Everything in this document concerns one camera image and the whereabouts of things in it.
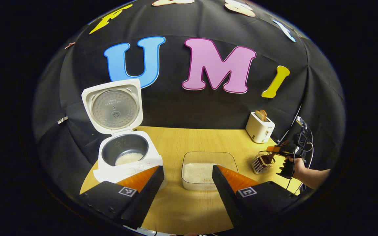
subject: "wooden table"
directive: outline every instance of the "wooden table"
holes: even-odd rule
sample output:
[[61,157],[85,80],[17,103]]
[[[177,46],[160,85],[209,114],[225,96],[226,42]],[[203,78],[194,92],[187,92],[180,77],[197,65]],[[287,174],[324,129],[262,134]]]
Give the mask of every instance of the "wooden table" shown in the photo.
[[[137,127],[150,136],[162,156],[167,186],[158,191],[141,227],[163,233],[214,233],[233,228],[218,191],[189,191],[183,188],[181,171],[183,157],[189,151],[228,152],[236,160],[239,173],[260,183],[274,181],[287,187],[288,179],[280,172],[284,157],[275,155],[276,163],[266,172],[253,173],[251,162],[258,151],[276,145],[272,139],[257,144],[246,130],[186,129]],[[84,180],[80,194],[99,184],[93,175],[96,162]],[[294,193],[300,181],[291,179],[288,190]]]

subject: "yellow letter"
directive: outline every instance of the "yellow letter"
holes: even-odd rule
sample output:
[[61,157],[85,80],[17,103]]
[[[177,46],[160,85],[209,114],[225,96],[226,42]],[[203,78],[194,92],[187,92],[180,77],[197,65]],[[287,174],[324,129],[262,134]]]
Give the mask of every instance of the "yellow letter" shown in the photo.
[[269,85],[269,88],[262,93],[262,97],[274,98],[276,95],[276,90],[278,90],[279,86],[282,84],[282,81],[284,81],[285,77],[288,75],[290,75],[290,71],[287,69],[287,67],[278,66],[276,68],[275,78]]
[[115,17],[117,17],[121,12],[122,12],[122,10],[124,10],[124,9],[128,9],[128,8],[130,8],[132,6],[132,4],[131,5],[128,5],[128,6],[125,6],[125,7],[123,7],[123,8],[121,8],[121,9],[118,9],[118,10],[116,10],[116,11],[114,11],[114,12],[112,12],[112,13],[110,13],[109,15],[107,15],[107,16],[105,16],[105,17],[103,17],[103,19],[99,22],[99,24],[90,32],[90,34],[92,34],[94,31],[96,31],[96,30],[98,30],[98,29],[100,29],[100,28],[102,28],[102,27],[105,27],[107,24],[109,24],[109,20],[110,19],[113,19],[113,18],[115,18]]

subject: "pink letter m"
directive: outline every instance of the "pink letter m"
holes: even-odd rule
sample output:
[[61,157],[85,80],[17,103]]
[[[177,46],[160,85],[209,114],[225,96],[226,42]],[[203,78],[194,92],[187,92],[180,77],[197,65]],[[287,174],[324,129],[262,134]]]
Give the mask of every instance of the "pink letter m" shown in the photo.
[[207,85],[202,81],[202,71],[205,69],[208,80],[213,89],[221,85],[225,77],[230,74],[228,82],[222,87],[230,93],[247,92],[247,76],[250,64],[256,57],[256,52],[246,47],[236,47],[223,61],[209,39],[192,38],[185,41],[191,49],[189,78],[182,83],[187,90],[202,90]]

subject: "blue letter u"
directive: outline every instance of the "blue letter u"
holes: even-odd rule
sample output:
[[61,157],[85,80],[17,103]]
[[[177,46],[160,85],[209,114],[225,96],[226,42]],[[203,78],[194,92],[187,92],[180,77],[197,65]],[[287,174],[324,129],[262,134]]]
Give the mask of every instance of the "blue letter u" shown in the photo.
[[141,88],[156,81],[159,72],[159,48],[165,42],[165,37],[155,36],[141,39],[137,45],[144,48],[144,72],[140,76],[129,76],[126,73],[125,52],[129,43],[121,43],[106,49],[104,55],[108,58],[108,70],[111,81],[138,78]]

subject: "clear plastic container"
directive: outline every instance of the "clear plastic container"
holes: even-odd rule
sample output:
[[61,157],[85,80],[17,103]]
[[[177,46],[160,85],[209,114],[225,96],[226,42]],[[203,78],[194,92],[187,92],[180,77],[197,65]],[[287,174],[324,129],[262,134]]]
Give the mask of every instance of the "clear plastic container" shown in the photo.
[[227,152],[190,151],[186,153],[182,166],[183,188],[192,191],[216,191],[212,177],[214,165],[239,172],[234,157]]

